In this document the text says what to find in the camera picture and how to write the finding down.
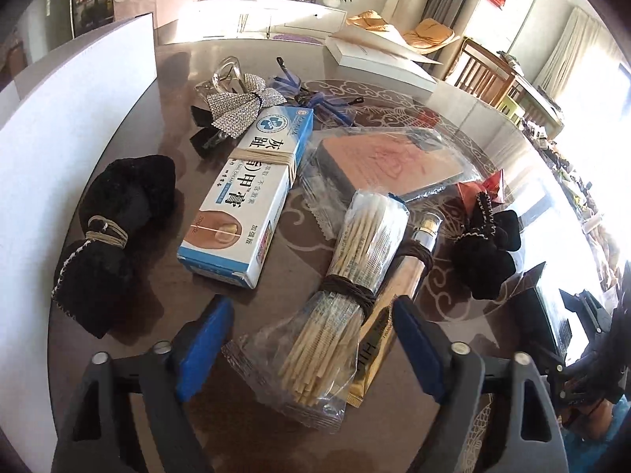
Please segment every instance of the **black elastic loop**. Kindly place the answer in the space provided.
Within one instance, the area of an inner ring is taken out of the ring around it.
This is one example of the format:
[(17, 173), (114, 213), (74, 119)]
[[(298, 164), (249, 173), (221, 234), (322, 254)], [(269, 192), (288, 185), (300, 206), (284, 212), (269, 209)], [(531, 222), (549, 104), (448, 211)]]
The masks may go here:
[(326, 276), (320, 283), (318, 291), (332, 291), (353, 299), (364, 312), (364, 322), (368, 320), (372, 314), (372, 308), (375, 306), (375, 295), (367, 287), (355, 284), (353, 281), (336, 274)]
[(425, 272), (429, 272), (433, 268), (433, 257), (429, 249), (411, 238), (407, 238), (399, 244), (399, 248), (396, 250), (394, 257), (397, 258), (399, 256), (418, 258), (425, 263)]

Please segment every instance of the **metal screw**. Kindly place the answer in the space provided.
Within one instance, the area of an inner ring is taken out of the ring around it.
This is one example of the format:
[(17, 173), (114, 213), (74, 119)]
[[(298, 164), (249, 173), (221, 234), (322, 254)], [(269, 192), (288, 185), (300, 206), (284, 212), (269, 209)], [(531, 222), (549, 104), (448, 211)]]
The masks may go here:
[(530, 364), (530, 356), (523, 352), (518, 352), (515, 354), (515, 361), (522, 366), (526, 366)]
[(97, 352), (92, 356), (92, 363), (95, 365), (102, 365), (106, 363), (110, 356), (107, 355), (107, 352)]
[(462, 341), (453, 342), (451, 344), (451, 349), (453, 350), (453, 352), (461, 356), (466, 356), (469, 352), (471, 352), (469, 346), (466, 343), (462, 343)]
[(158, 341), (153, 346), (154, 354), (162, 355), (171, 351), (171, 342), (170, 341)]

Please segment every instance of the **purple mat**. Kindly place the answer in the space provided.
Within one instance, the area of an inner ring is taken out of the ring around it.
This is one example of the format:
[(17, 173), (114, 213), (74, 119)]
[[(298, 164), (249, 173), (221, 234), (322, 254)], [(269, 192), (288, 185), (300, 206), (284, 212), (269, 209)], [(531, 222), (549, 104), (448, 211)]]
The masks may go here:
[(279, 34), (275, 35), (274, 39), (278, 39), (279, 41), (295, 41), (298, 43), (310, 43), (314, 45), (321, 45), (322, 43), (313, 37), (307, 37), (305, 35), (296, 35), (296, 34)]

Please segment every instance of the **white flower pot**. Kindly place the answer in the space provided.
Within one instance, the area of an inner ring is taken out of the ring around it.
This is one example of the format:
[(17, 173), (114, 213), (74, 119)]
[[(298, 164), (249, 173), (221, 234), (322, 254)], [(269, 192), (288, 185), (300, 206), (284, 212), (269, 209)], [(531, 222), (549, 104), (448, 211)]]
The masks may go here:
[(337, 9), (342, 4), (342, 0), (322, 0), (322, 3), (327, 7)]

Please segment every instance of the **tv stand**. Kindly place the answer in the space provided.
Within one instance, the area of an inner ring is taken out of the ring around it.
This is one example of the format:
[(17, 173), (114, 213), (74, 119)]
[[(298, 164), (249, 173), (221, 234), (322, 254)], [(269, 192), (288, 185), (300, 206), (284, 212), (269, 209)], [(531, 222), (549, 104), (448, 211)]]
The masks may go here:
[(176, 42), (296, 34), (326, 39), (344, 25), (342, 9), (294, 0), (200, 0), (179, 19)]

